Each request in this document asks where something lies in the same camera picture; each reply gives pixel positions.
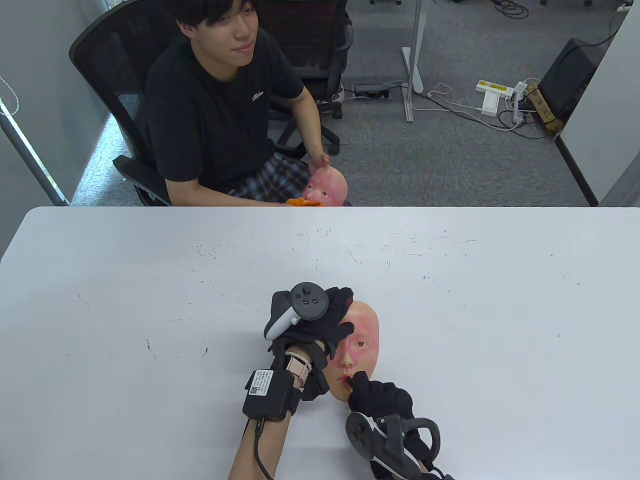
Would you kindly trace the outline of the person's left hand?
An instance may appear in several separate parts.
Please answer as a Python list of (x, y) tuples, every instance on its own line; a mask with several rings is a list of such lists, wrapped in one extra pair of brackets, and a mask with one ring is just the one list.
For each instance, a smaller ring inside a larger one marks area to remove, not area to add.
[(313, 282), (301, 282), (291, 290), (275, 292), (263, 330), (269, 351), (283, 355), (299, 348), (314, 362), (320, 354), (326, 357), (322, 364), (332, 361), (341, 343), (355, 332), (354, 323), (346, 320), (353, 303), (354, 292), (346, 286), (322, 289)]

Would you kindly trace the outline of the person's right hand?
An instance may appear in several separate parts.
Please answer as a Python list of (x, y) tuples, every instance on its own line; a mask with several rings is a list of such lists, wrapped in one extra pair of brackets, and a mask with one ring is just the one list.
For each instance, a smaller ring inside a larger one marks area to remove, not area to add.
[(378, 480), (440, 480), (434, 466), (441, 449), (438, 425), (413, 414), (413, 399), (393, 382), (371, 381), (358, 371), (346, 378), (351, 392), (345, 432)]

